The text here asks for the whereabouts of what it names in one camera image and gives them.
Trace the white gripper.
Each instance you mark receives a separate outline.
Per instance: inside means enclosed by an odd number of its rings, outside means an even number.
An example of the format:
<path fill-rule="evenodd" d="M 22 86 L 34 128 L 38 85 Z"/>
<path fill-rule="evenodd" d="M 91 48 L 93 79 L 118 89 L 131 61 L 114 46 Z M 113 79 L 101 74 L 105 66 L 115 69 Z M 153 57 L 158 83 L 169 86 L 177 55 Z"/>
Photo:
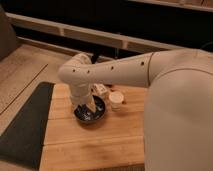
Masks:
<path fill-rule="evenodd" d="M 93 113 L 96 112 L 95 101 L 89 87 L 71 87 L 70 99 L 74 106 L 86 105 Z"/>

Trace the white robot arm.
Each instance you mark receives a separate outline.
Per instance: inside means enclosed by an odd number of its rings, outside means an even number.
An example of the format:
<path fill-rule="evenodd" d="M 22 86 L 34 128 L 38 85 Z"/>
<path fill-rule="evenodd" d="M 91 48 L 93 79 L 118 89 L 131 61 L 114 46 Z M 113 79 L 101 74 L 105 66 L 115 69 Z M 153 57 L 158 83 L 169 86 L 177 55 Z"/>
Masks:
<path fill-rule="evenodd" d="M 81 53 L 59 78 L 77 104 L 90 100 L 91 83 L 146 88 L 145 171 L 213 171 L 213 53 L 186 48 L 98 64 Z"/>

